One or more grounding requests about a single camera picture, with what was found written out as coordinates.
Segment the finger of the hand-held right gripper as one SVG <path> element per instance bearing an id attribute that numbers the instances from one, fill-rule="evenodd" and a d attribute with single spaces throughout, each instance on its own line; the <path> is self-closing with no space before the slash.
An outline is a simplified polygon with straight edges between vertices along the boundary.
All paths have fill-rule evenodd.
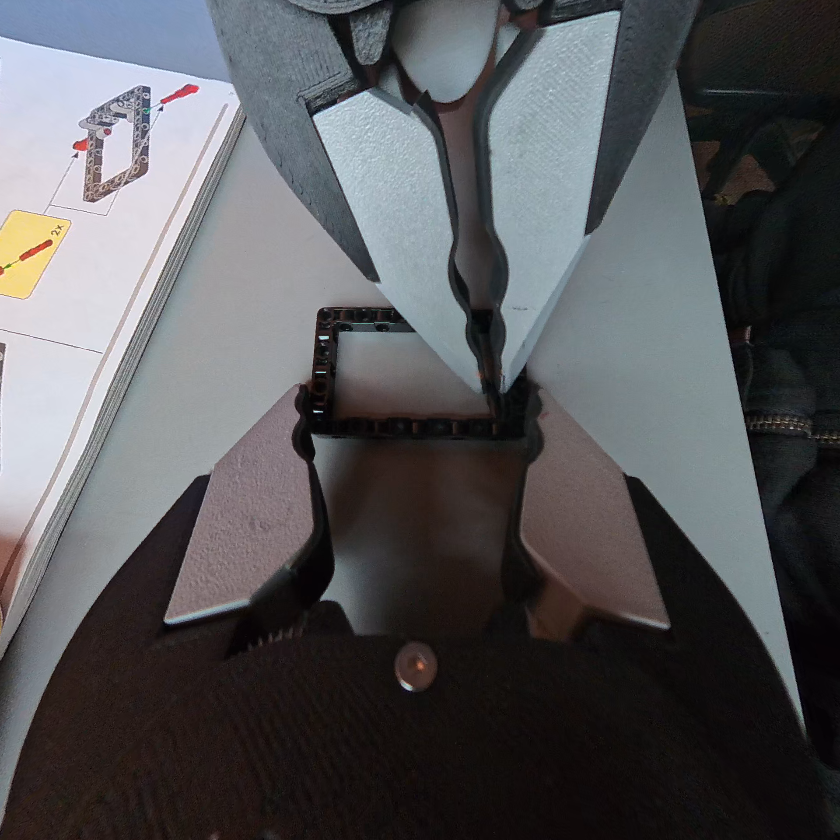
<path id="1" fill-rule="evenodd" d="M 493 382 L 508 392 L 588 244 L 618 10 L 521 30 L 479 97 L 479 213 L 492 251 Z"/>
<path id="2" fill-rule="evenodd" d="M 431 100 L 409 102 L 390 64 L 378 85 L 312 120 L 382 294 L 472 391 L 487 393 L 455 267 L 458 210 Z"/>

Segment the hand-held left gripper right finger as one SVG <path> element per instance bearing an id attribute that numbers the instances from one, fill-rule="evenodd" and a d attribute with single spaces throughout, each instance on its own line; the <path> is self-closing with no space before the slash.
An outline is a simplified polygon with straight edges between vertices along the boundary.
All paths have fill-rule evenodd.
<path id="1" fill-rule="evenodd" d="M 570 640 L 596 621 L 668 631 L 621 467 L 542 387 L 529 395 L 523 430 L 526 458 L 500 572 L 528 635 Z"/>

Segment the lego instruction booklet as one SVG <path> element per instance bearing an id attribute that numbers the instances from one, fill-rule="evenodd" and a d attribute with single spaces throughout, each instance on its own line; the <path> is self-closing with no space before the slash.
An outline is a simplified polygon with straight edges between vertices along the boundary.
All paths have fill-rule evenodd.
<path id="1" fill-rule="evenodd" d="M 2 38 L 2 654 L 245 122 L 230 84 Z"/>

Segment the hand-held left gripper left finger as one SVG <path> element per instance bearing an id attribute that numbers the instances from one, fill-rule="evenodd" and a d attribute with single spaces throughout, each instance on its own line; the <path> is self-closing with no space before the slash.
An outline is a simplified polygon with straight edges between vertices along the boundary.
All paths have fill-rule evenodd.
<path id="1" fill-rule="evenodd" d="M 238 616 L 288 627 L 334 573 L 329 517 L 294 385 L 215 465 L 164 615 L 168 627 Z"/>

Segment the black rectangular lego frame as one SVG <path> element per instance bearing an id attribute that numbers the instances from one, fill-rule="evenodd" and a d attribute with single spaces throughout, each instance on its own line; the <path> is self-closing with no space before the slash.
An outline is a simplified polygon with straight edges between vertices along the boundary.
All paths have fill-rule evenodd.
<path id="1" fill-rule="evenodd" d="M 457 412 L 449 416 L 419 410 L 339 416 L 340 339 L 344 335 L 377 338 L 416 335 L 393 308 L 321 308 L 314 334 L 308 425 L 323 438 L 359 440 L 445 440 L 512 442 L 525 438 L 530 384 L 520 373 L 511 391 L 490 399 L 486 414 Z"/>

